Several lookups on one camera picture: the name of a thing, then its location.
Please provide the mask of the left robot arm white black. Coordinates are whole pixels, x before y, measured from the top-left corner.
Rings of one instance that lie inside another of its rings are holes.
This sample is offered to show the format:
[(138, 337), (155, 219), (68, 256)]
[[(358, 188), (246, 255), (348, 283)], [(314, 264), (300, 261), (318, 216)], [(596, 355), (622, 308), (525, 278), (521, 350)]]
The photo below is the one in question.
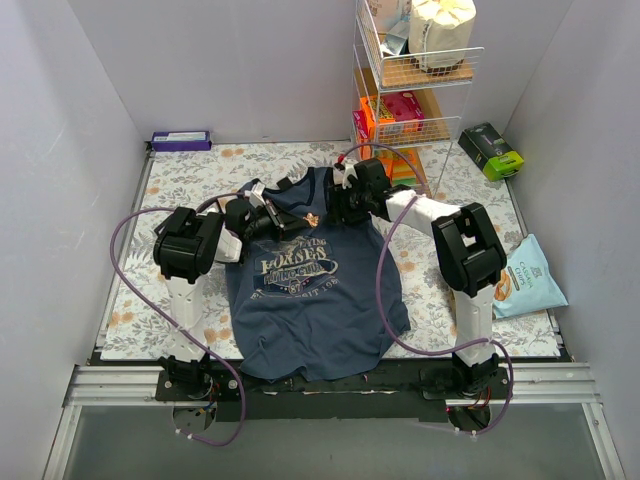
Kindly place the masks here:
[(197, 344), (206, 340), (202, 317), (206, 277), (216, 263), (240, 263), (249, 245), (264, 238), (280, 241), (311, 226), (270, 200), (253, 205), (235, 198), (208, 212), (178, 207), (156, 229), (153, 258), (163, 275), (170, 300), (172, 329), (169, 353), (160, 364), (185, 395), (205, 398), (213, 386), (206, 370), (209, 355)]

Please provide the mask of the navy blue printed t-shirt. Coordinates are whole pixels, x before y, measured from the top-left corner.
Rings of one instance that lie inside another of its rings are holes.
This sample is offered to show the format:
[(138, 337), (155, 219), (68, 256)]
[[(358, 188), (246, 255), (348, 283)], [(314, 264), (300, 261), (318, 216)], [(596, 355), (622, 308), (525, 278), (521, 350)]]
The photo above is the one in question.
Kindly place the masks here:
[(335, 380), (375, 368), (392, 336), (410, 330), (401, 276), (371, 220), (354, 226), (328, 217), (328, 167), (293, 186), (267, 189), (312, 228), (286, 240), (249, 245), (225, 268), (232, 328), (243, 373), (267, 381), (300, 374)]

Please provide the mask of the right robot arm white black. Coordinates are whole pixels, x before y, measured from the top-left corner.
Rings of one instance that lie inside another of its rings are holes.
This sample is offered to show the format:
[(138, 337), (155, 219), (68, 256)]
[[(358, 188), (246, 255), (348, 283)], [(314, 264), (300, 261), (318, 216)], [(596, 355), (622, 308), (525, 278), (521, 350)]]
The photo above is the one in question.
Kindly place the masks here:
[(331, 215), (345, 225), (378, 217), (433, 239), (440, 273), (454, 298), (456, 343), (446, 350), (451, 377), (437, 390), (475, 397), (498, 372), (492, 335), (494, 290), (507, 258), (485, 208), (437, 202), (405, 186), (393, 186), (380, 160), (337, 162), (329, 189)]

